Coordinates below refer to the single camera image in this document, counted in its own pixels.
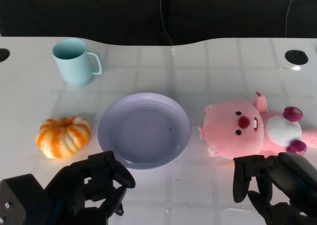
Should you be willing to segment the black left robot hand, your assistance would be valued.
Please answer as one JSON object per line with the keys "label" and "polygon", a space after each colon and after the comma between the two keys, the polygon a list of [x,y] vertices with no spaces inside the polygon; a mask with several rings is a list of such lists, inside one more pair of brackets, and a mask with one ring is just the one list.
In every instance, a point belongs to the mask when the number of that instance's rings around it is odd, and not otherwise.
{"label": "black left robot hand", "polygon": [[106,225],[124,213],[122,200],[136,186],[131,173],[113,151],[90,155],[63,167],[45,192],[52,202],[49,225]]}

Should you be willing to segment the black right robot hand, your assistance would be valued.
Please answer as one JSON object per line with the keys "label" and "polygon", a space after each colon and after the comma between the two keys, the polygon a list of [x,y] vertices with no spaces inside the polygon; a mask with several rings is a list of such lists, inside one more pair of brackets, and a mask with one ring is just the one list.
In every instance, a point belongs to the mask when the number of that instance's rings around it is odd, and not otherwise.
{"label": "black right robot hand", "polygon": [[317,170],[303,156],[234,158],[233,200],[248,197],[268,225],[317,223]]}

